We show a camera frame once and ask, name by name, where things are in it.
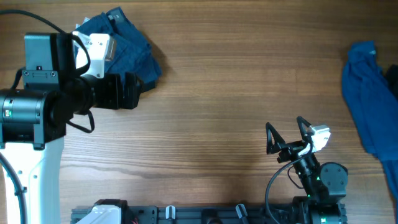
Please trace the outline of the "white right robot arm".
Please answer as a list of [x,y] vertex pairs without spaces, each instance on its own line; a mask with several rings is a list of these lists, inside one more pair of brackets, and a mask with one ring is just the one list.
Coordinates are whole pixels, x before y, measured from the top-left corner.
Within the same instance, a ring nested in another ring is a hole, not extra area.
[[[345,205],[348,169],[336,162],[318,162],[315,153],[327,144],[331,132],[325,125],[315,126],[301,116],[296,118],[301,139],[286,142],[275,127],[266,123],[266,153],[277,154],[277,162],[284,165],[269,180],[265,196],[265,217],[271,223],[346,223]],[[295,196],[287,205],[269,203],[269,193],[276,178],[295,169],[301,182],[294,183],[305,191],[304,196]]]

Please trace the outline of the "dark blue denim shorts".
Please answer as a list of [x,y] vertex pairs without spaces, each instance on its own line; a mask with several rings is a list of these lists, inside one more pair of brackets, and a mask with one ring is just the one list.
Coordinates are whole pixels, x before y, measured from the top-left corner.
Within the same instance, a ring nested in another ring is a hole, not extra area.
[[85,35],[109,34],[116,41],[116,51],[114,58],[104,64],[104,71],[119,74],[123,83],[127,72],[134,73],[144,82],[145,91],[155,88],[162,70],[152,46],[120,7],[92,17],[75,30]]

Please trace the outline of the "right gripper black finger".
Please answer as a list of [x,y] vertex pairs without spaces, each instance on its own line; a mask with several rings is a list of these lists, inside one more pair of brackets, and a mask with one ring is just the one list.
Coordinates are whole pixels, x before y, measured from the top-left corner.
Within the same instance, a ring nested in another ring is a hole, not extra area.
[[266,135],[267,135],[267,154],[275,154],[283,150],[285,147],[285,141],[282,136],[276,131],[270,122],[266,123]]
[[297,117],[297,124],[298,128],[302,137],[302,140],[305,142],[310,141],[310,136],[308,135],[308,128],[312,125],[310,122],[308,122],[306,119],[304,119],[301,116]]

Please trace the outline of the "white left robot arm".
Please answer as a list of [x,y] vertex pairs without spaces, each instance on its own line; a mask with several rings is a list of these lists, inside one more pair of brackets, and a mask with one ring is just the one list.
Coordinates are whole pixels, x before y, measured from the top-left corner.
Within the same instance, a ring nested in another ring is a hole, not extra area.
[[134,109],[143,82],[106,73],[108,34],[26,34],[25,67],[1,90],[1,164],[9,223],[58,223],[59,174],[67,126],[92,108]]

